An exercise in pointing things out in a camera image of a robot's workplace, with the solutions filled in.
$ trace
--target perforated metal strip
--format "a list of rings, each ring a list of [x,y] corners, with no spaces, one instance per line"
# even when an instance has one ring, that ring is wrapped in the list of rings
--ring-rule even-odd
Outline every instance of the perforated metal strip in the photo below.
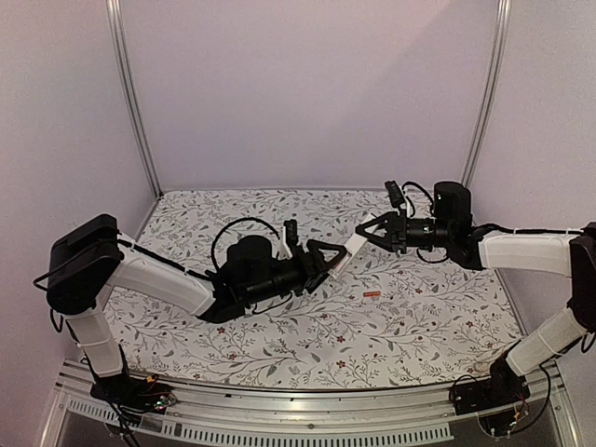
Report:
[[[105,403],[71,396],[68,410],[73,413],[117,425],[114,411]],[[269,434],[249,433],[232,430],[219,430],[200,427],[185,422],[164,419],[162,424],[150,425],[153,429],[136,428],[143,433],[157,435],[172,440],[208,446],[237,447],[382,447],[382,446],[416,446],[429,445],[436,442],[452,440],[454,437],[449,424],[435,424],[391,432],[375,432],[361,434]]]

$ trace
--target floral tablecloth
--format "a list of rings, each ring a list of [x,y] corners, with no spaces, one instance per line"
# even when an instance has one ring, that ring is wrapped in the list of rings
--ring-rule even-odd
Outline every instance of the floral tablecloth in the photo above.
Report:
[[[425,198],[410,197],[417,215],[424,214]],[[276,228],[294,218],[303,244],[309,238],[344,243],[368,212],[387,210],[386,193],[376,191],[172,192],[160,199],[140,243],[202,271],[212,269],[214,236],[239,217],[259,217]],[[220,264],[226,247],[247,234],[268,231],[257,223],[233,227],[218,244]],[[398,257],[371,244],[338,280],[262,315],[214,325],[122,289],[114,291],[105,312],[131,368],[246,386],[450,381],[485,374],[521,336],[492,271],[425,264],[414,252]]]

